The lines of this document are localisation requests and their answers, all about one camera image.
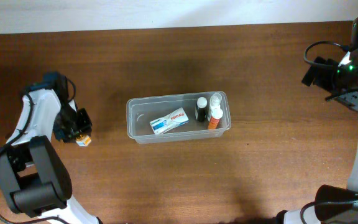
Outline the small gold lid jar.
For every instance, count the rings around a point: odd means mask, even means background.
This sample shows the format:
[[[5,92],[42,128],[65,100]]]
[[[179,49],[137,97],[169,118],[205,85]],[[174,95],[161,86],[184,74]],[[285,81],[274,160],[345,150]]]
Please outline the small gold lid jar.
[[[75,141],[81,147],[87,147],[92,142],[91,138],[85,134],[79,135]]]

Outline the white Panadol box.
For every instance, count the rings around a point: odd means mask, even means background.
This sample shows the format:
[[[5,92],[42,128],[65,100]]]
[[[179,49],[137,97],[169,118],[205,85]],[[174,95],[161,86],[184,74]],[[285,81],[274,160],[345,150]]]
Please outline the white Panadol box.
[[[151,121],[150,126],[154,134],[163,134],[187,122],[189,122],[189,118],[184,109],[179,108],[166,116]]]

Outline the white spray bottle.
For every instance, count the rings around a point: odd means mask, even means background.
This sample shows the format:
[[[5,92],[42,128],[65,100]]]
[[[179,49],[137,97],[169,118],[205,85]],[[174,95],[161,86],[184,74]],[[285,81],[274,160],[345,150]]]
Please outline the white spray bottle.
[[[215,93],[212,95],[212,97],[209,99],[209,106],[208,106],[208,113],[207,113],[207,119],[210,121],[211,119],[211,113],[214,109],[221,107],[221,101],[222,96],[219,93]]]

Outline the orange tube white cap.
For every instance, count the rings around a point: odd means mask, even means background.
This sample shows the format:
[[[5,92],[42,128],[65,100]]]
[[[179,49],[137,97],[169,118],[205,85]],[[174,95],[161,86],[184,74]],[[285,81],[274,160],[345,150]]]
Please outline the orange tube white cap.
[[[213,109],[211,111],[208,129],[216,129],[222,116],[223,116],[223,110],[221,108]]]

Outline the dark syrup bottle white cap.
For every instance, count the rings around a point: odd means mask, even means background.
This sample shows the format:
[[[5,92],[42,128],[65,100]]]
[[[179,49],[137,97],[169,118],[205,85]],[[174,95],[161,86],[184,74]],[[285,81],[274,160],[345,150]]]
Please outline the dark syrup bottle white cap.
[[[208,102],[205,97],[200,97],[197,99],[195,107],[195,118],[199,122],[203,122],[206,117],[206,106]]]

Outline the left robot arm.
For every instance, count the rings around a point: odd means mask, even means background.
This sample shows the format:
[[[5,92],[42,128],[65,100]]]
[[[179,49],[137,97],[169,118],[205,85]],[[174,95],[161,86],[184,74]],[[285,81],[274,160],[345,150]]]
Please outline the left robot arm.
[[[46,73],[21,93],[22,111],[7,142],[0,147],[0,189],[11,212],[30,223],[102,224],[73,195],[69,172],[52,139],[86,147],[92,122],[75,103],[76,86],[58,72]],[[0,214],[0,221],[9,220]]]

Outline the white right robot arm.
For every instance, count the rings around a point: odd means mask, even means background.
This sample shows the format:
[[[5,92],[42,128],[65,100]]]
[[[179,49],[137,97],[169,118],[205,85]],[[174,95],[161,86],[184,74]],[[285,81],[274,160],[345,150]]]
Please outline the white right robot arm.
[[[310,65],[302,82],[329,92],[326,101],[337,101],[358,112],[358,17],[352,23],[351,43],[341,45],[345,56],[340,62],[316,57],[303,60]],[[299,210],[283,210],[275,223],[358,223],[358,143],[356,158],[345,188],[322,185],[314,201]]]

